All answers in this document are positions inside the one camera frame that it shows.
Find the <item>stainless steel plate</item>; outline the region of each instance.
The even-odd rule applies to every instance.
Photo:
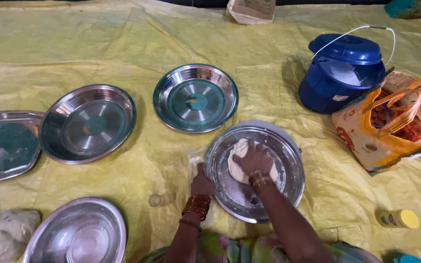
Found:
[[[299,148],[276,125],[263,121],[245,121],[231,127],[211,145],[206,157],[206,172],[215,183],[214,199],[232,216],[249,223],[269,223],[269,217],[248,184],[236,181],[228,171],[227,160],[240,139],[254,139],[270,150],[277,171],[278,190],[297,206],[305,187],[305,172]]]
[[[0,180],[23,174],[35,164],[43,116],[36,111],[0,111]]]
[[[60,206],[30,239],[23,263],[120,263],[126,227],[118,209],[97,197]]]
[[[61,163],[90,162],[116,149],[135,123],[136,107],[129,94],[111,85],[89,85],[50,107],[40,126],[40,146]]]
[[[172,69],[157,83],[155,112],[166,125],[190,133],[209,132],[235,113],[238,90],[220,69],[188,64]]]

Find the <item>hand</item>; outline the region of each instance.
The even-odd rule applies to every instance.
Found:
[[[197,175],[191,183],[191,195],[205,195],[211,197],[214,194],[215,184],[205,173],[203,162],[197,164]]]
[[[248,176],[256,171],[260,170],[263,173],[269,173],[274,160],[269,156],[269,149],[264,150],[264,145],[261,143],[257,147],[254,147],[254,140],[248,141],[248,151],[245,157],[240,158],[237,155],[233,155],[233,161],[240,165],[241,169]]]

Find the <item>steel bowl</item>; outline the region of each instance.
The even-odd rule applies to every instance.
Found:
[[[220,69],[205,64],[177,67],[155,87],[153,105],[169,127],[189,132],[209,132],[225,124],[235,113],[238,90]]]
[[[97,197],[60,206],[30,239],[23,263],[120,263],[126,227],[118,209]]]
[[[119,87],[78,88],[53,104],[39,128],[42,151],[51,159],[86,163],[115,150],[136,123],[132,98]]]
[[[227,160],[240,139],[262,143],[274,159],[278,171],[277,189],[297,206],[305,187],[300,149],[283,129],[263,121],[245,121],[231,127],[211,145],[206,157],[206,173],[215,183],[214,199],[232,216],[249,223],[269,223],[264,206],[248,184],[236,181]]]

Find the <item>blue lid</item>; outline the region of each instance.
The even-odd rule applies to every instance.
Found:
[[[327,43],[338,38],[341,34],[319,35],[311,41],[308,48],[316,53]],[[317,57],[329,57],[338,61],[354,65],[373,65],[381,62],[379,45],[366,38],[345,35],[321,50]]]
[[[405,254],[403,256],[401,256],[398,260],[394,259],[394,263],[421,263],[421,259],[419,259],[416,256],[410,255],[410,254]]]

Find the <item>plastic bottle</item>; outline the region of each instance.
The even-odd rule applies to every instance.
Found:
[[[395,210],[381,212],[377,218],[379,224],[390,228],[418,228],[420,220],[410,210]]]

